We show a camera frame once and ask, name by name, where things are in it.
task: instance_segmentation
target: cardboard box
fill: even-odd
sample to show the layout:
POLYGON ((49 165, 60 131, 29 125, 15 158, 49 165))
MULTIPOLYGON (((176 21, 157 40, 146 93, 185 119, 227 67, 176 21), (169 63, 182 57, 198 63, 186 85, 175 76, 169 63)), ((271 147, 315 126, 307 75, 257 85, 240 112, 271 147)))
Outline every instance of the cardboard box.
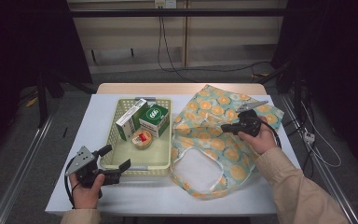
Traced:
POLYGON ((147 111, 148 105, 145 99, 140 99, 120 119, 116 121, 121 139, 127 141, 139 129, 139 118, 147 111))
POLYGON ((156 138, 160 138, 170 124, 168 109, 160 105, 152 105, 141 116, 141 128, 148 130, 156 138))

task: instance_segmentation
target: sleeve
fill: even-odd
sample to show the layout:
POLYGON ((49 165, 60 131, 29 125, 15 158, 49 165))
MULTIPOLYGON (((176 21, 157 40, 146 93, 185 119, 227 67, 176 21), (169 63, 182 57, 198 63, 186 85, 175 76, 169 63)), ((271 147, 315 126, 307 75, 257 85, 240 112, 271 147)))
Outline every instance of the sleeve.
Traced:
POLYGON ((307 179, 280 148, 261 155, 256 166, 272 187, 281 223, 348 223, 337 202, 307 179))
POLYGON ((101 215, 97 209, 73 209, 67 211, 61 220, 61 224, 98 224, 100 222, 101 215))

